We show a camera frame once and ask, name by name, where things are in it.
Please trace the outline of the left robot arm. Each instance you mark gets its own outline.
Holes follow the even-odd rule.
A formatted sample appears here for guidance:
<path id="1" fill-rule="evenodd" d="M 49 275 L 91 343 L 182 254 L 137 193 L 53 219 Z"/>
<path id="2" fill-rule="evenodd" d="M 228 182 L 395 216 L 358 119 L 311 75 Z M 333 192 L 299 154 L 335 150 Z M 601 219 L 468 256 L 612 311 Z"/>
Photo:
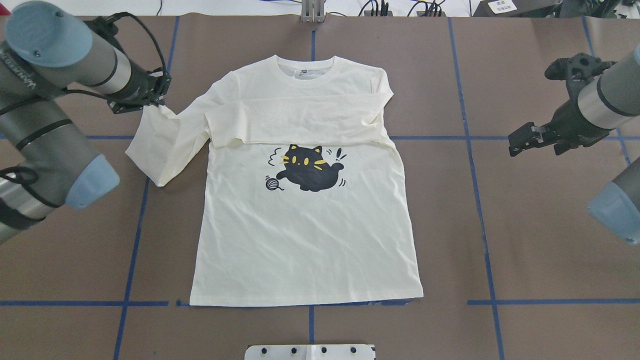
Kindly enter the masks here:
<path id="1" fill-rule="evenodd" d="M 1 134 L 23 155 L 2 169 L 1 242 L 41 223 L 67 205 L 82 210 L 120 178 L 56 100 L 86 95 L 114 114 L 164 104 L 172 78 L 165 58 L 144 70 L 115 38 L 121 12 L 81 20 L 41 0 L 18 5 L 1 43 Z"/>

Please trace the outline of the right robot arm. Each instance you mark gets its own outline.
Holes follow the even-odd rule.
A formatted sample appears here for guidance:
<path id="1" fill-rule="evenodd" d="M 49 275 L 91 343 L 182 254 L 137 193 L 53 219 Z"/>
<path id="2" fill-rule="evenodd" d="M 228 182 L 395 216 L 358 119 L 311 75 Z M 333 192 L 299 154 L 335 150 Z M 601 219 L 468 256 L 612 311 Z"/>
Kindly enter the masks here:
<path id="1" fill-rule="evenodd" d="M 619 61 L 604 61 L 586 53 L 554 60 L 545 70 L 548 80 L 563 81 L 568 100 L 551 121 L 528 121 L 508 136 L 509 154 L 553 146 L 556 155 L 588 148 L 640 114 L 639 48 Z M 640 240 L 639 161 L 633 161 L 606 183 L 587 210 L 603 227 L 626 243 Z"/>

